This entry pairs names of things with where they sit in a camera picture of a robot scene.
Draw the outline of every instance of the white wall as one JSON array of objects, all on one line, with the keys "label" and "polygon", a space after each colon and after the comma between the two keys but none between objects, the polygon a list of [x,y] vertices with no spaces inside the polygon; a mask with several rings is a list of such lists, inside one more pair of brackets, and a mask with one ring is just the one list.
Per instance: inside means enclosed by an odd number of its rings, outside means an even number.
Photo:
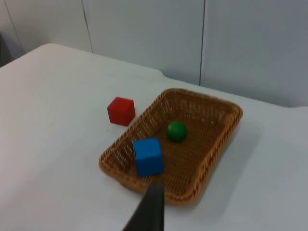
[{"label": "white wall", "polygon": [[308,105],[308,1],[207,0],[201,85]]},{"label": "white wall", "polygon": [[14,59],[24,54],[4,0],[0,0],[0,33]]},{"label": "white wall", "polygon": [[81,0],[6,2],[26,52],[46,43],[57,43],[91,52]]},{"label": "white wall", "polygon": [[199,84],[204,0],[84,0],[93,52]]}]

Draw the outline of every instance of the cube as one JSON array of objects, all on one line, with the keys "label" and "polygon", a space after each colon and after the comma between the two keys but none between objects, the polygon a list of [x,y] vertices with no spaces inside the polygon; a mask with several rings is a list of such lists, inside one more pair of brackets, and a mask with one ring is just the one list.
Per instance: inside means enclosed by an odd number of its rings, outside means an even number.
[{"label": "cube", "polygon": [[135,117],[134,101],[116,97],[107,107],[110,123],[128,126]]},{"label": "cube", "polygon": [[163,158],[158,139],[134,141],[133,149],[138,177],[163,173]]}]

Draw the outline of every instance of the ball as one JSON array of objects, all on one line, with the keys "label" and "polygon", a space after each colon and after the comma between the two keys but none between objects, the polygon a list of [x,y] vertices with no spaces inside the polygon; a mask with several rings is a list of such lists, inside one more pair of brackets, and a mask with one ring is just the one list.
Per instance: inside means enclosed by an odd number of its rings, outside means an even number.
[{"label": "ball", "polygon": [[168,140],[172,142],[182,142],[187,136],[185,124],[180,121],[175,121],[169,124],[167,128]]}]

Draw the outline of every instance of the brown basket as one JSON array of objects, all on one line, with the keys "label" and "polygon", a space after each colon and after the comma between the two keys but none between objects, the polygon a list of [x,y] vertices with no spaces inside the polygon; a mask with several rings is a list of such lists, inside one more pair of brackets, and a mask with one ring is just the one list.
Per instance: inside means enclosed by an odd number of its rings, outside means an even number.
[{"label": "brown basket", "polygon": [[[231,102],[204,94],[168,89],[100,157],[103,172],[125,187],[145,193],[151,182],[162,182],[169,205],[193,203],[205,187],[221,150],[243,115]],[[188,130],[182,143],[168,141],[166,129],[182,121]],[[157,137],[162,149],[164,173],[139,178],[132,142]]]}]

